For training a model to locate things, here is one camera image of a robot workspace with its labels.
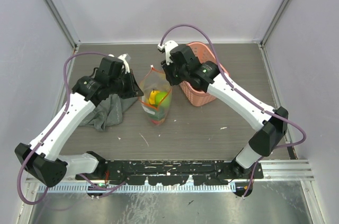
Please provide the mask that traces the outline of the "yellow pear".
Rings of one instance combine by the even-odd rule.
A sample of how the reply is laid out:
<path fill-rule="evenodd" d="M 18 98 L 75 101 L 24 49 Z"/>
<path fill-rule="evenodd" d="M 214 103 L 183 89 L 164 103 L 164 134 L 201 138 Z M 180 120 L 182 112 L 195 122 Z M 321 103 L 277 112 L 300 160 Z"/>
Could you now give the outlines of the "yellow pear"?
<path fill-rule="evenodd" d="M 155 89 L 152 90 L 152 91 L 150 92 L 150 95 L 149 95 L 149 98 L 148 98 L 148 103 L 149 103 L 150 105 L 155 105 L 155 104 L 156 104 L 155 98 L 156 98 L 156 95 L 157 95 L 158 93 L 160 93 L 160 91 L 155 90 Z"/>

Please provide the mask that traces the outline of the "clear zip bag orange zipper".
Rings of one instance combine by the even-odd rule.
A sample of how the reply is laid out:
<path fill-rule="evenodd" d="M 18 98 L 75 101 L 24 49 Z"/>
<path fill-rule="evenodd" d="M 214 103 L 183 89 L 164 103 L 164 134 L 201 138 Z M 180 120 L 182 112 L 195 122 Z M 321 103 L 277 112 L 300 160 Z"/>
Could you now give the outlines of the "clear zip bag orange zipper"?
<path fill-rule="evenodd" d="M 172 102 L 172 86 L 166 80 L 164 72 L 150 66 L 150 71 L 140 81 L 140 89 L 144 95 L 139 97 L 143 111 L 151 123 L 164 123 Z"/>

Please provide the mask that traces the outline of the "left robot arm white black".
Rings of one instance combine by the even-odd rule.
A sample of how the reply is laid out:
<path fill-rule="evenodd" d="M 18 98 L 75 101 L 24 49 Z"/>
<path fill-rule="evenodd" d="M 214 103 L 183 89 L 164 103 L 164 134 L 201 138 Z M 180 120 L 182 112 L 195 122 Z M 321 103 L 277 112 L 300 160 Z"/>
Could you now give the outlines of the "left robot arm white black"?
<path fill-rule="evenodd" d="M 116 94 L 122 99 L 140 97 L 142 90 L 129 67 L 130 56 L 104 56 L 94 75 L 77 80 L 62 110 L 28 145 L 20 143 L 15 154 L 24 170 L 46 187 L 56 186 L 64 177 L 88 174 L 95 180 L 104 177 L 108 165 L 98 154 L 62 156 L 64 144 L 102 101 Z"/>

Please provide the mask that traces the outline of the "green apple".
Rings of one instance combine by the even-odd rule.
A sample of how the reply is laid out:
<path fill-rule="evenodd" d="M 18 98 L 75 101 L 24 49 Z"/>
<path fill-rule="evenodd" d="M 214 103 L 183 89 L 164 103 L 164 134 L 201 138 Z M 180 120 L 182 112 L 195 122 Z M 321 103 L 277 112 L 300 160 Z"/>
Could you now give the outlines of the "green apple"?
<path fill-rule="evenodd" d="M 169 92 L 160 92 L 156 95 L 155 102 L 157 106 L 162 108 L 169 108 L 171 104 L 171 95 Z"/>

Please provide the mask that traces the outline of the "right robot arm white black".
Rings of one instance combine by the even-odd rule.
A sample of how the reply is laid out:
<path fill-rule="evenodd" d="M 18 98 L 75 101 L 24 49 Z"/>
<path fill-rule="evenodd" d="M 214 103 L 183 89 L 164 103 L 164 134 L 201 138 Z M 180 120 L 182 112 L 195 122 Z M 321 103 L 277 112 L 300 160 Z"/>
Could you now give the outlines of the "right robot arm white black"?
<path fill-rule="evenodd" d="M 261 103 L 253 95 L 239 87 L 213 61 L 200 62 L 187 44 L 169 41 L 159 44 L 158 50 L 165 54 L 161 66 L 170 85 L 188 82 L 195 90 L 208 93 L 221 100 L 255 130 L 245 147 L 230 164 L 230 172 L 236 178 L 245 178 L 254 163 L 267 157 L 285 136 L 288 111 Z"/>

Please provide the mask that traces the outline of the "dark green lime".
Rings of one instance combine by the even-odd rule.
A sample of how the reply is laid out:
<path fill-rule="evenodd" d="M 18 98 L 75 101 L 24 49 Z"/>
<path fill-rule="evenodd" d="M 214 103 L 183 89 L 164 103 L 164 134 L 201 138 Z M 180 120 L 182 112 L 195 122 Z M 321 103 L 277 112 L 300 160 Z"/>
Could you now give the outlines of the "dark green lime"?
<path fill-rule="evenodd" d="M 166 112 L 164 109 L 150 110 L 148 115 L 151 120 L 160 121 L 166 117 Z"/>

